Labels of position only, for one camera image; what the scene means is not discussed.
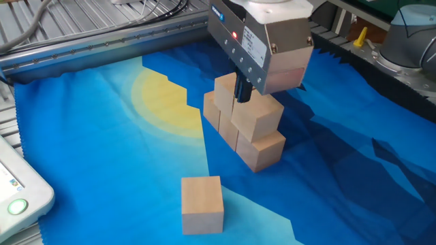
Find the blue cloth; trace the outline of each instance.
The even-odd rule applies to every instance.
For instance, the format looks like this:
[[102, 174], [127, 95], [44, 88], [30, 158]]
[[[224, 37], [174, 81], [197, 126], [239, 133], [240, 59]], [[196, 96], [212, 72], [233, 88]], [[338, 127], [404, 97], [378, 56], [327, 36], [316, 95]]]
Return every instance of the blue cloth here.
[[[163, 74], [200, 114], [228, 72], [222, 50], [202, 42], [17, 84], [25, 159], [57, 198], [40, 219], [45, 245], [436, 244], [436, 126], [329, 54], [314, 51], [304, 89], [274, 95], [287, 141], [258, 174], [204, 117], [201, 137], [168, 133], [177, 122], [153, 123], [153, 105], [135, 99], [153, 96], [138, 83], [166, 84]], [[207, 175], [221, 176], [224, 232], [183, 236], [180, 179]]]

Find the green button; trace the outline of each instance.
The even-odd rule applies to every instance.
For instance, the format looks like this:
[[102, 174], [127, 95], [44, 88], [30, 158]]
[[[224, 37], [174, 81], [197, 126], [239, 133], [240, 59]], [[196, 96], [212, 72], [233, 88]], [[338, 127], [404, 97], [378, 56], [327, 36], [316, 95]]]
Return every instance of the green button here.
[[7, 207], [7, 210], [10, 214], [17, 215], [21, 214], [27, 209], [28, 203], [24, 199], [17, 199], [13, 201], [9, 206]]

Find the cable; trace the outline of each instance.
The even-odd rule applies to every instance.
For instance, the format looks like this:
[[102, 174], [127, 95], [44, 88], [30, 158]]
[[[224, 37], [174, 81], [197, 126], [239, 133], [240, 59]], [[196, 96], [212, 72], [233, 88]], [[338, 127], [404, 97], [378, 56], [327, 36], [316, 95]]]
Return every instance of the cable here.
[[412, 33], [411, 35], [409, 35], [409, 29], [408, 29], [408, 26], [407, 26], [406, 20], [404, 19], [403, 12], [401, 11], [401, 8], [400, 8], [400, 0], [398, 0], [398, 1], [396, 2], [396, 6], [398, 7], [398, 11], [400, 12], [401, 18], [403, 19], [404, 26], [405, 26], [405, 30], [406, 30], [406, 37], [407, 37], [408, 39], [409, 39], [410, 37], [412, 37], [413, 35], [415, 35], [415, 34], [417, 34], [417, 33], [420, 33], [421, 31], [431, 31], [431, 30], [436, 29], [436, 27], [433, 27], [433, 28], [427, 28], [427, 29], [423, 29], [423, 30], [416, 31], [416, 32]]
[[32, 24], [30, 27], [25, 31], [23, 34], [21, 34], [16, 39], [11, 40], [10, 42], [5, 43], [4, 45], [0, 46], [0, 54], [7, 52], [9, 49], [21, 44], [22, 42], [26, 41], [38, 28], [38, 25], [40, 23], [40, 18], [44, 10], [46, 9], [47, 5], [52, 0], [43, 0], [41, 3], [40, 8], [38, 8], [38, 11], [36, 11], [35, 18], [33, 19]]
[[[170, 11], [167, 11], [164, 14], [156, 16], [156, 17], [154, 17], [154, 18], [152, 18], [150, 20], [146, 20], [145, 22], [140, 22], [139, 24], [131, 23], [131, 24], [127, 25], [126, 27], [122, 27], [122, 28], [138, 27], [138, 26], [141, 26], [141, 25], [147, 25], [147, 24], [149, 25], [149, 24], [153, 24], [153, 23], [156, 23], [156, 22], [159, 22], [159, 21], [167, 20], [167, 19], [177, 15], [178, 13], [180, 13], [187, 6], [187, 4], [189, 3], [189, 0], [186, 0], [184, 2], [183, 6], [180, 7], [183, 1], [184, 0], [180, 0], [177, 3], [176, 7], [172, 8]], [[154, 6], [152, 11], [150, 13], [148, 13], [147, 16], [145, 16], [144, 18], [150, 16], [150, 14], [153, 13], [154, 10], [157, 8], [159, 3], [160, 3], [160, 0], [157, 1], [156, 6]], [[105, 33], [109, 33], [111, 31], [117, 31], [119, 29], [117, 28], [117, 29], [109, 30], [109, 31], [107, 31]], [[85, 38], [85, 37], [88, 37], [88, 36], [91, 36], [91, 35], [99, 35], [99, 34], [101, 34], [101, 33], [97, 33], [96, 34], [95, 32], [96, 31], [90, 33], [90, 35], [85, 35], [85, 36], [73, 36], [73, 37], [67, 37], [67, 38], [64, 38], [65, 36], [64, 37], [59, 37], [59, 38], [56, 38], [56, 39], [48, 40], [47, 42], [38, 42], [36, 44], [29, 44], [29, 45], [26, 45], [26, 46], [21, 46], [19, 48], [13, 49], [13, 51], [14, 52], [23, 51], [23, 50], [26, 50], [26, 49], [33, 48], [34, 46], [37, 46], [38, 48], [42, 48], [42, 47], [46, 47], [46, 46], [49, 46], [49, 45], [60, 44], [60, 43], [63, 43], [63, 42], [68, 42], [68, 41], [72, 41], [72, 40], [76, 40], [76, 39], [80, 39], [80, 38]]]
[[[177, 5], [173, 10], [175, 10], [178, 6], [180, 6], [180, 4], [181, 4], [182, 1], [183, 1], [183, 0], [180, 0], [179, 3], [178, 3], [178, 5]], [[33, 22], [32, 22], [31, 27], [33, 27], [33, 25], [35, 25], [35, 28], [38, 26], [38, 24], [39, 24], [39, 19], [41, 18], [41, 15], [42, 15], [42, 13], [44, 12], [46, 6], [47, 6], [50, 2], [51, 2], [51, 0], [44, 0], [44, 1], [42, 2], [40, 8], [39, 8], [38, 11], [37, 11], [37, 14], [35, 15], [35, 18], [33, 19]], [[58, 43], [61, 43], [61, 42], [67, 42], [67, 41], [72, 41], [72, 40], [79, 39], [79, 38], [89, 37], [89, 36], [92, 36], [92, 35], [100, 35], [100, 34], [108, 33], [108, 32], [111, 32], [111, 31], [117, 31], [117, 30], [119, 30], [119, 29], [123, 29], [123, 28], [126, 28], [126, 27], [130, 27], [130, 26], [132, 26], [132, 25], [137, 25], [138, 23], [141, 24], [141, 25], [149, 24], [148, 21], [145, 21], [145, 22], [142, 22], [142, 21], [145, 20], [145, 19], [147, 19], [147, 18], [148, 18], [148, 17], [149, 17], [149, 16], [150, 16], [150, 15], [151, 15], [155, 10], [156, 10], [157, 6], [158, 6], [160, 3], [161, 3], [161, 0], [157, 0], [156, 5], [153, 7], [153, 9], [152, 9], [152, 10], [151, 10], [151, 11], [150, 11], [146, 16], [143, 16], [143, 17], [141, 17], [141, 18], [137, 18], [137, 19], [135, 19], [135, 20], [132, 20], [132, 21], [129, 21], [129, 22], [126, 22], [126, 23], [120, 24], [119, 26], [113, 26], [113, 25], [112, 25], [112, 26], [110, 26], [110, 27], [105, 27], [104, 29], [99, 29], [99, 30], [95, 30], [95, 31], [87, 31], [87, 32], [83, 32], [83, 33], [77, 33], [77, 34], [72, 34], [72, 35], [66, 35], [66, 36], [63, 36], [63, 37], [58, 37], [58, 38], [54, 38], [54, 39], [50, 39], [50, 40], [46, 40], [46, 41], [42, 41], [42, 42], [38, 42], [38, 43], [35, 43], [35, 44], [24, 45], [24, 46], [21, 46], [21, 47], [19, 47], [19, 48], [17, 48], [17, 49], [14, 49], [14, 50], [23, 50], [23, 49], [26, 49], [26, 48], [32, 48], [32, 47], [35, 47], [35, 46], [44, 46], [44, 45], [47, 46], [47, 45], [53, 45], [53, 44], [58, 44]], [[144, 13], [144, 9], [145, 9], [145, 2], [144, 2], [143, 4], [144, 4], [144, 6], [142, 7], [142, 13], [141, 13], [141, 15], [143, 15], [143, 13]], [[173, 14], [170, 14], [170, 12], [171, 12], [171, 10], [170, 10], [169, 12], [166, 12], [165, 14], [162, 14], [161, 16], [155, 17], [155, 18], [153, 18], [153, 19], [151, 19], [151, 20], [160, 20], [160, 19], [157, 19], [157, 18], [164, 18], [164, 19], [167, 19], [167, 18], [169, 18], [169, 17], [172, 17], [172, 16], [174, 15], [174, 12], [173, 12]], [[5, 52], [7, 52], [8, 50], [12, 49], [13, 47], [15, 47], [15, 46], [21, 44], [23, 41], [25, 41], [27, 38], [29, 38], [30, 35], [32, 35], [34, 31], [35, 31], [35, 29], [29, 28], [29, 29], [28, 29], [26, 32], [24, 32], [20, 37], [17, 37], [16, 39], [19, 39], [19, 40], [22, 39], [22, 41], [19, 42], [19, 43], [16, 43], [16, 42], [15, 42], [16, 39], [14, 39], [14, 40], [12, 40], [11, 42], [8, 42], [8, 43], [6, 43], [6, 44], [0, 46], [0, 54], [5, 53]]]

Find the wooden block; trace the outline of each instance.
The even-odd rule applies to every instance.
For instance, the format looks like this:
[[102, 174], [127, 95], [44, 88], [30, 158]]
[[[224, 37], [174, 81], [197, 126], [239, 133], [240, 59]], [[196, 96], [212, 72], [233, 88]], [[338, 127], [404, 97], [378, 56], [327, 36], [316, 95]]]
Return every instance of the wooden block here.
[[222, 114], [232, 118], [236, 73], [215, 79], [215, 105]]
[[238, 141], [238, 129], [232, 124], [230, 119], [222, 114], [219, 117], [219, 134], [227, 142], [231, 149], [236, 150], [236, 143]]
[[224, 204], [219, 176], [182, 178], [184, 235], [223, 232]]
[[254, 143], [239, 133], [236, 153], [256, 173], [280, 160], [285, 141], [285, 137], [278, 131]]
[[234, 103], [232, 123], [249, 142], [277, 130], [284, 107], [271, 95], [253, 91], [247, 103]]
[[214, 91], [204, 94], [203, 115], [211, 123], [211, 125], [218, 131], [219, 115], [221, 112], [213, 102], [214, 97], [215, 97]]

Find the stacked wooden blocks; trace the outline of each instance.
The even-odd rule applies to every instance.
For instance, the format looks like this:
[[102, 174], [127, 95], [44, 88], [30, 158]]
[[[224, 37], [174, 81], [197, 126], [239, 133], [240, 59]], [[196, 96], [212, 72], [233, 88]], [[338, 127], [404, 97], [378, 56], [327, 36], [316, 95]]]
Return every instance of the stacked wooden blocks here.
[[241, 159], [258, 172], [281, 158], [285, 138], [277, 131], [284, 107], [271, 95], [254, 90], [247, 103], [234, 98], [236, 74], [215, 80], [204, 95], [204, 117]]

